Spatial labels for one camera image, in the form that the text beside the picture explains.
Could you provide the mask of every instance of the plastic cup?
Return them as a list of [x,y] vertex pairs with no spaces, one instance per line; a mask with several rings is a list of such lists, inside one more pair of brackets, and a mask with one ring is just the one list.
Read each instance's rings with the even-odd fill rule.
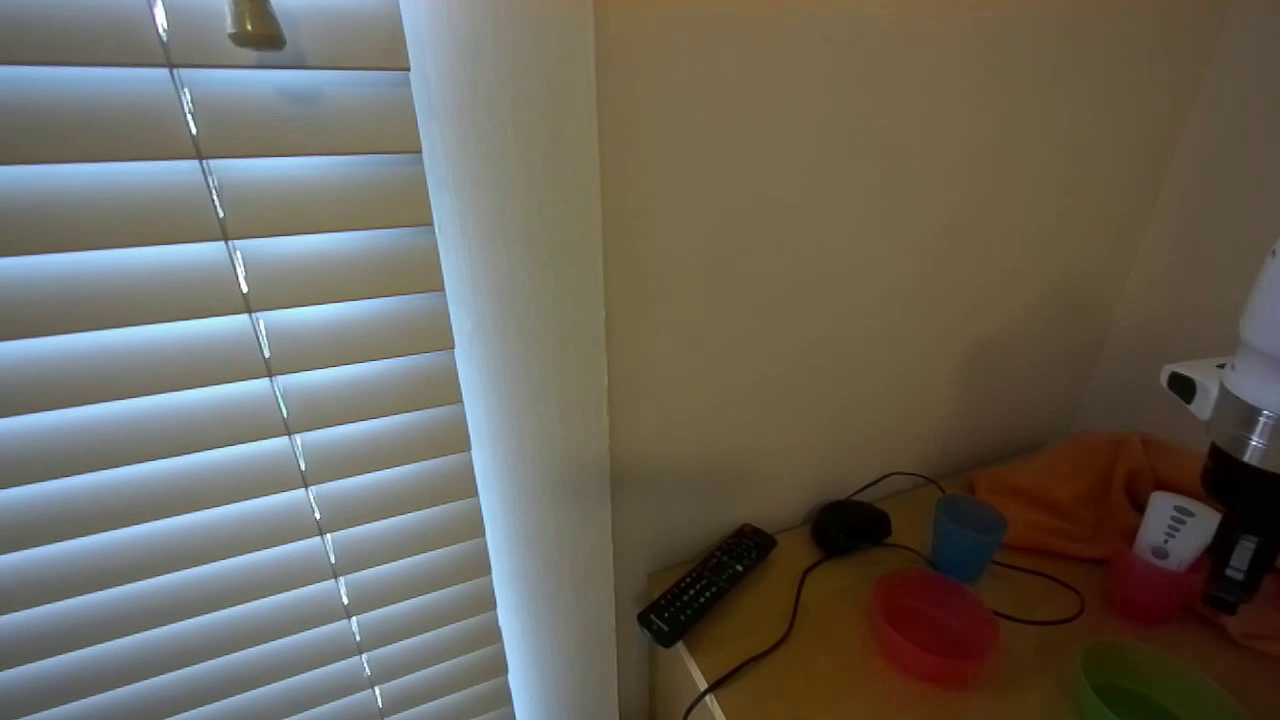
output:
[[1118,617],[1138,625],[1167,625],[1198,599],[1198,575],[1150,565],[1143,556],[1118,551],[1105,575],[1105,599]]
[[1003,533],[1008,521],[993,504],[945,494],[932,508],[932,568],[962,584],[977,584],[1003,545]]
[[1250,711],[1206,672],[1139,643],[1088,643],[1078,668],[1084,720],[1246,720]]
[[876,643],[908,677],[974,685],[996,650],[996,617],[956,581],[927,568],[887,571],[874,593]]

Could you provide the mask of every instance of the remote control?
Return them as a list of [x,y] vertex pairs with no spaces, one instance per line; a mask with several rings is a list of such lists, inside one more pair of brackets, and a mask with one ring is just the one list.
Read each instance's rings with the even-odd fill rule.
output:
[[764,556],[776,549],[757,524],[741,524],[728,533],[703,561],[695,561],[671,588],[664,588],[643,613],[638,617],[639,626],[662,643],[671,649],[695,618],[703,618]]

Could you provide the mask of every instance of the wooden desk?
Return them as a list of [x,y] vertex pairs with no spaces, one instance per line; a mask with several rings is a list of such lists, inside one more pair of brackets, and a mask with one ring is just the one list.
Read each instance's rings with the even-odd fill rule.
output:
[[[927,549],[932,499],[932,489],[885,499],[896,524],[892,539]],[[782,549],[683,643],[654,650],[656,720],[681,720],[703,680],[776,638],[808,561],[817,561],[808,526],[786,533]],[[1166,626],[1108,617],[1096,565],[1025,551],[1003,551],[1003,561],[1074,581],[1088,594],[1088,617],[1065,626],[1000,625],[1000,650],[980,685],[932,689],[902,677],[874,638],[869,594],[876,575],[921,568],[908,551],[876,549],[821,568],[808,581],[798,635],[718,690],[718,705],[728,720],[1068,720],[1078,654],[1092,638],[1139,638],[1218,677],[1252,716],[1280,720],[1280,658],[1235,649],[1194,617]],[[1000,568],[985,575],[980,594],[1021,617],[1059,617],[1074,608],[1059,588]]]

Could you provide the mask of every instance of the window blind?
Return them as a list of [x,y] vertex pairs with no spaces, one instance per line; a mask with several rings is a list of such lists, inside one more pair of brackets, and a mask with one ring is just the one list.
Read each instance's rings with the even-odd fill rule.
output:
[[0,716],[512,716],[398,0],[0,0]]

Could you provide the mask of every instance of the cable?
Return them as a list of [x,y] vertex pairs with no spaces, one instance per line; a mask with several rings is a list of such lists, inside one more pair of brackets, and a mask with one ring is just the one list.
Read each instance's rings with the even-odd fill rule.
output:
[[1084,617],[1084,593],[1053,571],[1035,571],[1025,565],[1008,565],[1008,561],[993,561],[996,568],[1021,571],[1021,575],[1035,575],[1044,584],[1056,584],[1059,593],[1068,593],[1078,599],[1078,608],[1068,617],[1012,617],[993,608],[993,617],[1008,618],[1008,625],[1028,625],[1028,626],[1059,626],[1059,625],[1078,625]]
[[942,494],[948,494],[948,484],[925,473],[880,473],[869,484],[854,489],[846,499],[869,494],[874,489],[887,484],[887,479],[921,479],[927,489],[936,489]]
[[[908,551],[908,556],[916,556],[921,565],[932,568],[932,556],[921,551],[921,549],[914,549],[914,545],[880,545],[880,549],[902,549],[902,551]],[[1021,571],[1021,575],[1035,575],[1035,581],[1044,581],[1044,584],[1053,584],[1053,588],[1059,588],[1059,593],[1068,593],[1068,594],[1078,599],[1078,608],[1065,613],[1065,617],[1018,617],[1018,613],[993,608],[993,617],[1000,617],[1003,625],[1059,626],[1059,625],[1078,625],[1078,618],[1084,617],[1084,593],[1082,593],[1078,584],[1068,584],[1068,581],[1059,581],[1059,575],[1053,575],[1053,571],[1035,571],[1035,568],[1025,568],[1025,565],[1008,565],[1008,561],[993,561],[993,568],[1008,568],[1008,571]]]
[[748,672],[752,665],[761,665],[764,654],[772,654],[776,649],[786,649],[798,631],[798,618],[801,618],[801,599],[803,599],[803,588],[808,588],[808,575],[817,568],[823,568],[833,556],[821,556],[813,561],[801,581],[798,581],[798,593],[793,593],[793,613],[788,613],[788,626],[770,643],[761,649],[757,654],[732,665],[728,672],[722,672],[703,690],[695,690],[688,705],[683,705],[683,720],[695,711],[695,705],[703,705],[718,689],[732,685],[741,672]]
[[[887,484],[887,479],[921,479],[921,484],[936,489],[942,494],[952,494],[952,491],[948,491],[948,484],[945,484],[945,479],[936,479],[936,477],[925,477],[925,473],[880,473],[880,477],[874,477],[869,484],[860,484],[860,489],[846,491],[840,499],[869,494],[874,489],[880,489],[880,484]],[[776,533],[776,535],[782,535],[782,533],[803,526],[803,524],[813,521],[813,513],[817,513],[817,508],[808,508],[801,521],[782,524],[782,526],[770,526],[770,533]]]

